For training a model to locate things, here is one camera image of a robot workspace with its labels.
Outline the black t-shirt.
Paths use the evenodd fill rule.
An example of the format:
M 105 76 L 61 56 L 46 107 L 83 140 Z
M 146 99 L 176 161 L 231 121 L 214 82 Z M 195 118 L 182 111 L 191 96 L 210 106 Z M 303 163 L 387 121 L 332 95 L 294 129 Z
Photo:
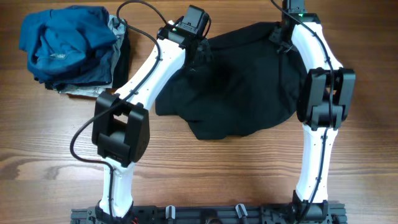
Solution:
M 184 119 L 199 140 L 247 136 L 296 111 L 307 71 L 298 52 L 269 37 L 278 22 L 258 22 L 208 39 L 213 61 L 181 68 L 155 101 L 159 116 Z

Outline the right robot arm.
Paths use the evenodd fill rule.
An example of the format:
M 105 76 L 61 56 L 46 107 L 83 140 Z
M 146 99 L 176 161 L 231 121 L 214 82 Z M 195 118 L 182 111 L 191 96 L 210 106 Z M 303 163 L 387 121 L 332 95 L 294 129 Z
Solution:
M 333 55 L 318 16 L 303 1 L 274 5 L 282 23 L 271 35 L 280 52 L 299 53 L 307 71 L 297 100 L 297 117 L 303 128 L 302 168 L 292 201 L 273 205 L 266 215 L 282 223 L 346 223 L 345 206 L 328 200 L 331 151 L 338 130 L 347 118 L 356 74 Z

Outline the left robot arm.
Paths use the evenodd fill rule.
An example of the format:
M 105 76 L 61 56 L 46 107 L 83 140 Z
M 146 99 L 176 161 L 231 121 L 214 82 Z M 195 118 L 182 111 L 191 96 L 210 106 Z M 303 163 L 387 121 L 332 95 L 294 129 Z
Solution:
M 96 99 L 92 142 L 104 166 L 104 189 L 95 207 L 101 223 L 134 223 L 134 167 L 150 139 L 149 110 L 172 75 L 195 55 L 210 19 L 184 16 L 162 27 L 154 48 L 136 74 L 115 93 Z

